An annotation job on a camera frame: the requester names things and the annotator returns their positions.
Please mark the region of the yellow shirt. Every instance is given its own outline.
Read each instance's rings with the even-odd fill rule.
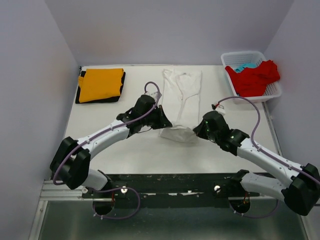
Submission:
[[[124,70],[122,68],[87,69],[84,77],[78,77],[78,84],[81,89],[79,102],[85,103],[120,96],[123,74]]]

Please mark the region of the clothing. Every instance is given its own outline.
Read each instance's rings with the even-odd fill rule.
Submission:
[[[241,73],[245,68],[254,69],[256,67],[257,67],[257,65],[254,63],[245,63],[245,64],[238,66],[234,71],[236,73]]]
[[[87,69],[78,77],[75,103],[114,103],[121,96],[126,73],[122,68]]]
[[[256,68],[246,67],[242,72],[236,73],[230,66],[226,66],[234,89],[241,97],[262,96],[267,85],[280,79],[277,65],[271,61],[263,61]]]
[[[195,143],[198,138],[193,129],[199,124],[202,72],[165,69],[163,78],[162,106],[172,127],[160,130],[159,136],[181,143]]]

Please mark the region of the white garment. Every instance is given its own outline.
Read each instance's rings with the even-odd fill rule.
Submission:
[[[163,70],[163,111],[171,128],[160,131],[160,137],[182,143],[195,143],[198,137],[193,129],[199,124],[201,71],[180,72]]]

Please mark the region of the basket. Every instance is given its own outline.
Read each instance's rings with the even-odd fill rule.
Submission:
[[[230,66],[232,69],[238,68],[242,64],[256,64],[258,67],[262,61],[266,61],[265,56],[259,51],[236,51],[228,52],[221,55],[221,60],[223,67]],[[225,72],[229,81],[230,88],[232,90],[232,95],[237,96],[234,85],[230,79],[227,71]],[[251,100],[254,103],[266,102],[269,99],[280,97],[282,90],[280,84],[276,81],[271,84],[268,84],[266,90],[262,96],[250,96],[247,99]],[[241,99],[234,99],[235,103],[248,103]]]

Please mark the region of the table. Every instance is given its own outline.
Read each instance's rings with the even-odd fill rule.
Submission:
[[[202,71],[200,117],[211,111],[211,104],[231,94],[225,70],[220,65],[103,65],[84,66],[86,69],[123,68],[126,72],[122,95],[116,103],[73,104],[65,136],[74,139],[92,134],[109,125],[118,114],[134,106],[144,93],[148,81],[164,87],[163,69]],[[230,128],[251,133],[257,113],[249,104],[234,104],[228,100],[222,105]],[[271,151],[276,151],[263,105],[257,104],[261,122],[255,140]],[[179,143],[159,137],[159,130],[151,130],[117,142],[99,153],[90,163],[95,170],[106,174],[182,174],[182,173],[236,173],[240,169],[264,172],[251,162],[222,151],[216,144],[199,139],[198,143]]]

